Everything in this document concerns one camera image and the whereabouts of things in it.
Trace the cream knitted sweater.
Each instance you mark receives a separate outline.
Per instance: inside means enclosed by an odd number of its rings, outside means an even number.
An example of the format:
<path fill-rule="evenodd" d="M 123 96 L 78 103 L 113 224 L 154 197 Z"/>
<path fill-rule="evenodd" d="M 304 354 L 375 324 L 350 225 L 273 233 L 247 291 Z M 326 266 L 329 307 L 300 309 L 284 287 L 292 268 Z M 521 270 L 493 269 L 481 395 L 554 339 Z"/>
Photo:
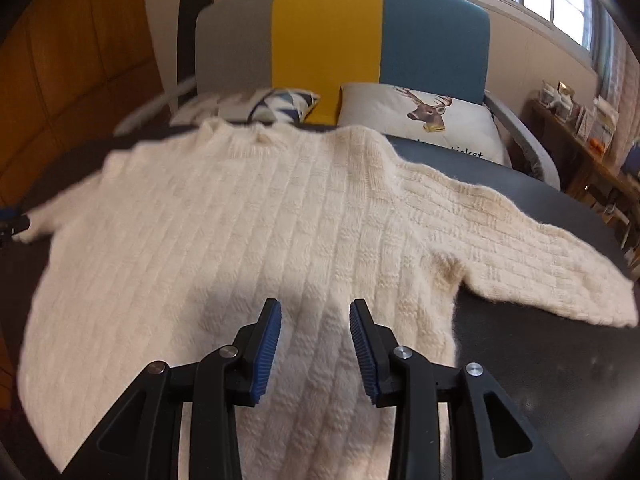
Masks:
<path fill-rule="evenodd" d="M 190 363 L 282 304 L 267 396 L 239 417 L 255 479 L 383 479 L 393 415 L 370 408 L 352 300 L 436 363 L 466 287 L 596 325 L 638 323 L 631 281 L 503 195 L 403 160 L 381 133 L 218 119 L 107 157 L 29 213 L 52 238 L 18 393 L 64 468 L 149 362 Z"/>

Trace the wooden side desk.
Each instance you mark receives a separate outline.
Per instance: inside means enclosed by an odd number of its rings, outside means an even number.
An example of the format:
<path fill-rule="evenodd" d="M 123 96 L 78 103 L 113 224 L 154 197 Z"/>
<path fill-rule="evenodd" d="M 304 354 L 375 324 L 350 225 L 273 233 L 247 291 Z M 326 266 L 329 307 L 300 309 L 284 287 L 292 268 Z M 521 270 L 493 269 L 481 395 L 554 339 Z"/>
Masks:
<path fill-rule="evenodd" d="M 558 170 L 561 191 L 578 202 L 601 209 L 613 205 L 628 220 L 612 218 L 617 237 L 626 236 L 626 245 L 639 241 L 639 187 L 620 170 L 604 160 L 578 140 L 574 131 L 555 117 L 536 99 L 529 99 L 523 108 L 523 122 L 549 153 Z"/>

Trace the geometric pattern pillow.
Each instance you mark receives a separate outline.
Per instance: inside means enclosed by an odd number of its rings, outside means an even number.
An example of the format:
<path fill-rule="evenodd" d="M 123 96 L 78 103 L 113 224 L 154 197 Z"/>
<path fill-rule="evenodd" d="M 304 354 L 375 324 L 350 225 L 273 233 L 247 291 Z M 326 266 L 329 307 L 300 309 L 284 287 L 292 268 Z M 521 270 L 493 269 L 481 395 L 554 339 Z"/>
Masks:
<path fill-rule="evenodd" d="M 213 117 L 226 122 L 301 124 L 320 102 L 306 89 L 267 88 L 235 94 L 206 92 L 180 106 L 172 126 L 201 125 Z"/>

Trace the blue bag on chair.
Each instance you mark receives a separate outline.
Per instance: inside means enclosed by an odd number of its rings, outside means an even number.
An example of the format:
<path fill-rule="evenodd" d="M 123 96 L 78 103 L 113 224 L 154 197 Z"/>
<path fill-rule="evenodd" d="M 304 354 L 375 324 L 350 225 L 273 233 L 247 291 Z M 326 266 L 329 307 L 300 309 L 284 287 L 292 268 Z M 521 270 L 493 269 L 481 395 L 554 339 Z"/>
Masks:
<path fill-rule="evenodd" d="M 623 174 L 640 180 L 640 143 L 635 143 L 629 150 L 623 165 L 620 167 Z"/>

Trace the white deer print pillow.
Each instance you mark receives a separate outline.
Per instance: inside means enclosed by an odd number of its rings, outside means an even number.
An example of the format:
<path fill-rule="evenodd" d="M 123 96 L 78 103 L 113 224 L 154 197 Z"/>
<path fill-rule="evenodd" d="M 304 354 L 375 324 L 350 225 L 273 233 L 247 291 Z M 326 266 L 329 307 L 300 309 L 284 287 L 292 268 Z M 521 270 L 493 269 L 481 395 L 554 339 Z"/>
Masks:
<path fill-rule="evenodd" d="M 502 166 L 511 165 L 488 108 L 449 96 L 392 84 L 352 82 L 342 87 L 338 124 L 363 126 Z"/>

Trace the grey yellow blue sofa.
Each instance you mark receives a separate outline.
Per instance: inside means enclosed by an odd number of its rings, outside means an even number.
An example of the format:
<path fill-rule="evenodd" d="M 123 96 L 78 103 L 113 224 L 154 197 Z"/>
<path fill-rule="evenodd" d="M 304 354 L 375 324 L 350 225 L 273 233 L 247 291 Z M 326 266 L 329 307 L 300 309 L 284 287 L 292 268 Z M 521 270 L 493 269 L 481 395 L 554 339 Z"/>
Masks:
<path fill-rule="evenodd" d="M 535 178 L 558 188 L 550 155 L 486 89 L 488 13 L 468 0 L 180 0 L 178 86 L 130 113 L 123 136 L 190 92 L 301 88 L 310 122 L 335 124 L 345 84 L 392 84 L 486 105 Z"/>

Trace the right floral curtain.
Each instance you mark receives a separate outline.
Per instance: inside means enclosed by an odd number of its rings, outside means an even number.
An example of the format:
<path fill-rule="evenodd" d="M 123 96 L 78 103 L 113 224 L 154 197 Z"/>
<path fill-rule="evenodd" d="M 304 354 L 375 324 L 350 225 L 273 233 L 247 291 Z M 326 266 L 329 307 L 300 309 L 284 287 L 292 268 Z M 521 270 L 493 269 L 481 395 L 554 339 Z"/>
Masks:
<path fill-rule="evenodd" d="M 620 170 L 632 146 L 639 141 L 639 61 L 620 28 L 598 4 L 593 11 L 594 62 L 600 96 L 618 111 L 618 122 L 606 160 Z"/>

